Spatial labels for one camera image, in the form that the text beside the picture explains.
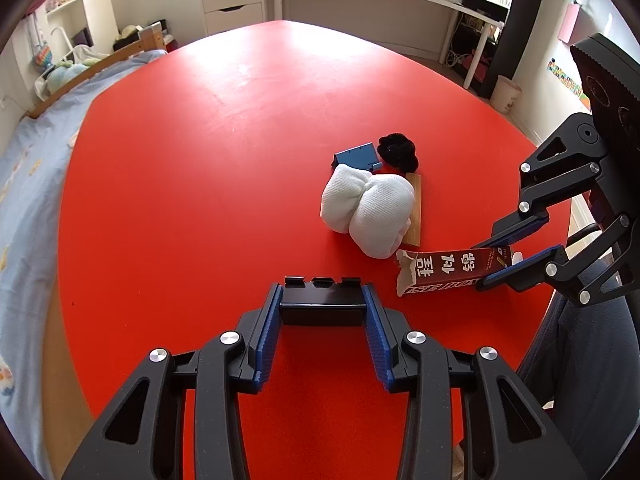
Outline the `small black sock ball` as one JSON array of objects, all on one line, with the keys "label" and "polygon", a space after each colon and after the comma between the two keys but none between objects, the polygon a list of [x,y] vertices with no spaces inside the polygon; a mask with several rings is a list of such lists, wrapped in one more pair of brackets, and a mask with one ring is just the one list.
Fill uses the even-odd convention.
[{"label": "small black sock ball", "polygon": [[419,168],[416,146],[400,132],[379,138],[376,150],[383,162],[402,174],[414,174]]}]

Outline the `person's dark trouser leg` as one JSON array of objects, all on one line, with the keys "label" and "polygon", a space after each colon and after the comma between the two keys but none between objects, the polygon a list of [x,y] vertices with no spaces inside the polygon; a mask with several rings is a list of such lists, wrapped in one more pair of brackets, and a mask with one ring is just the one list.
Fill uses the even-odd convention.
[{"label": "person's dark trouser leg", "polygon": [[611,472],[639,428],[639,344],[623,297],[575,306],[559,292],[518,376],[589,479]]}]

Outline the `wooden stick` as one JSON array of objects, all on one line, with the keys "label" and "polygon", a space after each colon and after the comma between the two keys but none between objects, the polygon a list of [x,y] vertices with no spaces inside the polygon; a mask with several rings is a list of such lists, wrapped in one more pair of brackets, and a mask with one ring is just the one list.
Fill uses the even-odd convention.
[{"label": "wooden stick", "polygon": [[420,174],[408,172],[406,179],[413,187],[414,203],[410,214],[410,226],[402,241],[406,245],[419,247],[421,244],[421,220],[422,220],[422,177]]}]

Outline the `bed with blue sheet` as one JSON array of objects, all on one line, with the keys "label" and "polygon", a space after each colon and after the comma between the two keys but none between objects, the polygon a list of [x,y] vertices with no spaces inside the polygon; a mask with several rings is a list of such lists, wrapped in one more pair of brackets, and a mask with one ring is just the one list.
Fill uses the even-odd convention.
[{"label": "bed with blue sheet", "polygon": [[5,479],[50,479],[44,443],[42,360],[44,329],[56,274],[61,194],[79,128],[92,101],[165,49],[162,26],[90,65],[17,125],[1,157],[1,431],[26,464],[1,460]]}]

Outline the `white sock ball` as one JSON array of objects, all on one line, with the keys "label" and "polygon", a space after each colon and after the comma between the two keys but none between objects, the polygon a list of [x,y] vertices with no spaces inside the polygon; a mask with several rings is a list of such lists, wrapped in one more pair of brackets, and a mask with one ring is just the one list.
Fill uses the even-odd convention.
[{"label": "white sock ball", "polygon": [[339,164],[322,192],[320,218],[330,230],[348,234],[366,256],[387,259],[411,226],[415,201],[404,177]]}]

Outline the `white waste bin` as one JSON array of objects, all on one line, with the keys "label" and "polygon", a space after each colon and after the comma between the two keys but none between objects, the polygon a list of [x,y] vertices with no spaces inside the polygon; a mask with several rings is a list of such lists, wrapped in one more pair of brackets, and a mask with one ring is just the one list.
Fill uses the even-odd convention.
[{"label": "white waste bin", "polygon": [[489,104],[503,115],[509,115],[515,101],[521,95],[521,87],[505,76],[499,75]]}]

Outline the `white drawer cabinet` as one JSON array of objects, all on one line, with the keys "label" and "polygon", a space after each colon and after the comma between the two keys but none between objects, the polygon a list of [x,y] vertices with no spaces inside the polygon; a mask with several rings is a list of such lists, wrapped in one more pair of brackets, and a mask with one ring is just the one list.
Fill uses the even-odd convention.
[{"label": "white drawer cabinet", "polygon": [[265,21],[266,0],[201,0],[207,36]]}]

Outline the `blue plastic clip piece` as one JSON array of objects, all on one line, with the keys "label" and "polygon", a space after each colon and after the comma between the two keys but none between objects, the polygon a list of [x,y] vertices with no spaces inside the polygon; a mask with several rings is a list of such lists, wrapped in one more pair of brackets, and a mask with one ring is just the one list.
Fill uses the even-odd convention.
[{"label": "blue plastic clip piece", "polygon": [[378,171],[383,167],[383,163],[378,158],[378,152],[372,143],[361,144],[335,153],[333,155],[332,168],[336,169],[340,165],[369,172]]}]

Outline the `white desk by window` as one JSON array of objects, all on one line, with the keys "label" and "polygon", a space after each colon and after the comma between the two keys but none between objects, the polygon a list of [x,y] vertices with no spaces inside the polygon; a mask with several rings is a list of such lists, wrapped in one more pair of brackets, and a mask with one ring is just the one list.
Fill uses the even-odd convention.
[{"label": "white desk by window", "polygon": [[447,61],[460,18],[480,22],[463,87],[470,88],[490,33],[503,22],[462,6],[458,0],[271,0],[268,18],[314,24],[346,32],[397,53]]}]

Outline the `black plastic block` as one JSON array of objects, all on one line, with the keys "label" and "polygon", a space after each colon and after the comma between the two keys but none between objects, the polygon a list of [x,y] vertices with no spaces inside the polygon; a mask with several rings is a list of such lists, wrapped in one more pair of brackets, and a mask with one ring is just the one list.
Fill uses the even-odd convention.
[{"label": "black plastic block", "polygon": [[360,326],[366,319],[360,278],[320,276],[306,282],[300,276],[284,279],[280,319],[293,326]]}]

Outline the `red plastic table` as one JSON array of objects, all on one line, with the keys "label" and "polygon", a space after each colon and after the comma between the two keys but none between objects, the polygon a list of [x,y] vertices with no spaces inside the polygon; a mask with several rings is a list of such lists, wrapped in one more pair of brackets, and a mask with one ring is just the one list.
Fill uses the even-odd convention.
[{"label": "red plastic table", "polygon": [[398,296],[394,259],[320,218],[333,155],[416,144],[426,250],[468,248],[514,211],[533,144],[448,79],[317,26],[268,22],[180,48],[90,105],[65,180],[58,281],[82,391],[101,411],[152,349],[200,348],[287,275],[358,276],[444,346],[526,351],[550,289]]}]

